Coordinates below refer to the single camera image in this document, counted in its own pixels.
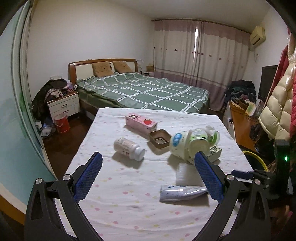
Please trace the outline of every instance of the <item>desk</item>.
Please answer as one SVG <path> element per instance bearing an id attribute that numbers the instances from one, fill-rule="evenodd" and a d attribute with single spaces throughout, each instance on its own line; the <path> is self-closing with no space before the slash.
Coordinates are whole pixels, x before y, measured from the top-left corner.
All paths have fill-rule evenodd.
<path id="1" fill-rule="evenodd" d="M 231 101 L 228 102 L 225 113 L 227 122 L 232 119 L 232 124 L 227 126 L 232 138 L 234 138 L 238 145 L 256 152 L 255 142 L 251 140 L 249 135 L 251 126 L 257 124 L 258 120 L 250 117 L 243 109 L 234 106 Z"/>

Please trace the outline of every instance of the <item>yellow cable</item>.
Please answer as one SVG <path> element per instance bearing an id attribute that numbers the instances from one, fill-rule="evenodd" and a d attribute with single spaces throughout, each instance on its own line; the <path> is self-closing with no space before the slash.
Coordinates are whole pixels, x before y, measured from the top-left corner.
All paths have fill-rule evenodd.
<path id="1" fill-rule="evenodd" d="M 243 151 L 242 153 L 244 153 L 245 155 L 250 155 L 250 156 L 256 158 L 261 163 L 261 165 L 263 166 L 264 171 L 268 172 L 268 168 L 265 165 L 264 161 L 259 156 L 257 156 L 255 153 L 253 153 L 251 151 Z"/>

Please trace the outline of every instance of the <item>tube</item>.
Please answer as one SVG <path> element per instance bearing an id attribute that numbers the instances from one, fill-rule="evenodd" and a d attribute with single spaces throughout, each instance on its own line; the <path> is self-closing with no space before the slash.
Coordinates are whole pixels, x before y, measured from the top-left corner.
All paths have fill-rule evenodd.
<path id="1" fill-rule="evenodd" d="M 208 193 L 205 187 L 199 186 L 161 186 L 161 202 L 177 202 L 181 200 L 190 200 Z"/>

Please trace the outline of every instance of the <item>green checkered bedspread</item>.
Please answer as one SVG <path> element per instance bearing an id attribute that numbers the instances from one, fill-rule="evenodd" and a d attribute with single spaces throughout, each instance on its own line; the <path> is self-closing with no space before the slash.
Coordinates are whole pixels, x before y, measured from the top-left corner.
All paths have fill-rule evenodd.
<path id="1" fill-rule="evenodd" d="M 87 93 L 127 108 L 199 113 L 209 98 L 205 89 L 138 73 L 92 76 L 76 82 Z"/>

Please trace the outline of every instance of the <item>ceiling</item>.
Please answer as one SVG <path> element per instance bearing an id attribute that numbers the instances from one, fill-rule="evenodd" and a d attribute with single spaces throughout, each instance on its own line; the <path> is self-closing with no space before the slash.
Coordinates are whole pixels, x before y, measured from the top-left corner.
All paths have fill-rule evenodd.
<path id="1" fill-rule="evenodd" d="M 152 19 L 196 18 L 248 32 L 258 26 L 270 5 L 265 0 L 111 0 Z"/>

